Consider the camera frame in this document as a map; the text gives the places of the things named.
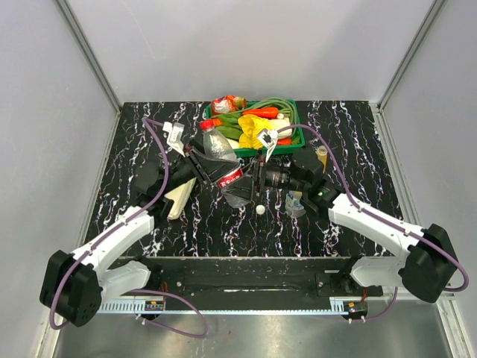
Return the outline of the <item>clear cola bottle red label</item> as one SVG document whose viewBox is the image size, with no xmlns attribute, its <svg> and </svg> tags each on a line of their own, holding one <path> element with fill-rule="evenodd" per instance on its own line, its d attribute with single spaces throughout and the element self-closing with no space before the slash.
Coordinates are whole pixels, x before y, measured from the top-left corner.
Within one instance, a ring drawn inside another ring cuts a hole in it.
<svg viewBox="0 0 477 358">
<path fill-rule="evenodd" d="M 212 182 L 221 190 L 222 195 L 227 200 L 227 203 L 232 208 L 240 208 L 245 206 L 248 201 L 231 194 L 227 187 L 240 179 L 243 176 L 243 171 L 240 168 L 239 159 L 234 152 L 233 147 L 214 124 L 212 119 L 207 119 L 200 123 L 200 128 L 203 131 L 203 146 L 204 154 L 213 160 L 227 161 L 234 164 L 232 169 L 220 174 L 217 179 Z"/>
</svg>

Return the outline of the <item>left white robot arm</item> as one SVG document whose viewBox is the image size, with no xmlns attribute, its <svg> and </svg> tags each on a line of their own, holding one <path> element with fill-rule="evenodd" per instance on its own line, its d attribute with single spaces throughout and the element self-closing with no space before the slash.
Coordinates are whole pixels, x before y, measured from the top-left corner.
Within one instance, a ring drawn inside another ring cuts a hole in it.
<svg viewBox="0 0 477 358">
<path fill-rule="evenodd" d="M 192 142 L 184 156 L 170 166 L 151 160 L 141 165 L 132 181 L 135 198 L 124 214 L 103 233 L 71 253 L 57 251 L 49 258 L 40 302 L 50 309 L 49 323 L 59 330 L 57 315 L 76 327 L 88 323 L 100 306 L 140 289 L 146 295 L 159 291 L 158 266 L 135 259 L 119 268 L 113 263 L 135 242 L 167 219 L 173 200 L 166 194 L 191 179 L 214 183 L 240 168 L 236 155 L 213 157 Z"/>
</svg>

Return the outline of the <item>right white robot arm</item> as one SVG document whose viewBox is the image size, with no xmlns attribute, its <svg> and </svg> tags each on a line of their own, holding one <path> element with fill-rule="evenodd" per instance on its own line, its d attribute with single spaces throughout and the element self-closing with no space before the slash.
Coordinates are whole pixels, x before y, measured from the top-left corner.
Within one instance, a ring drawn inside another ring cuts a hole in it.
<svg viewBox="0 0 477 358">
<path fill-rule="evenodd" d="M 434 303 L 458 268 L 443 227 L 409 224 L 358 200 L 330 181 L 310 148 L 295 151 L 288 168 L 271 165 L 258 155 L 247 169 L 226 175 L 218 186 L 244 200 L 253 200 L 266 188 L 301 192 L 300 204 L 307 215 L 347 227 L 389 251 L 391 256 L 383 260 L 362 257 L 348 264 L 338 278 L 348 295 L 367 286 L 398 286 L 421 301 Z"/>
</svg>

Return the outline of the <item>clear water bottle white cap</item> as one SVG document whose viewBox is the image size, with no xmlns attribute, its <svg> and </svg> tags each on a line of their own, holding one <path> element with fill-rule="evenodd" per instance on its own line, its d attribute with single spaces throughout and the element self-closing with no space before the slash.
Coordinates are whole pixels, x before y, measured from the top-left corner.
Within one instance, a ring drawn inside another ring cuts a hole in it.
<svg viewBox="0 0 477 358">
<path fill-rule="evenodd" d="M 301 204 L 302 192 L 289 191 L 285 198 L 285 210 L 292 219 L 298 219 L 306 214 L 304 206 Z"/>
</svg>

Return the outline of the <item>yellow juice bottle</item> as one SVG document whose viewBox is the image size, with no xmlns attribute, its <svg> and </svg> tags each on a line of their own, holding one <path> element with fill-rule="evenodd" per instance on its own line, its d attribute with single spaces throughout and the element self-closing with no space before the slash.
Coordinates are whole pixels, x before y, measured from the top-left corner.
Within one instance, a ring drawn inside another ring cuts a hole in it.
<svg viewBox="0 0 477 358">
<path fill-rule="evenodd" d="M 316 150 L 316 155 L 319 161 L 323 164 L 323 172 L 326 171 L 327 161 L 328 161 L 328 151 L 324 145 L 320 145 Z"/>
</svg>

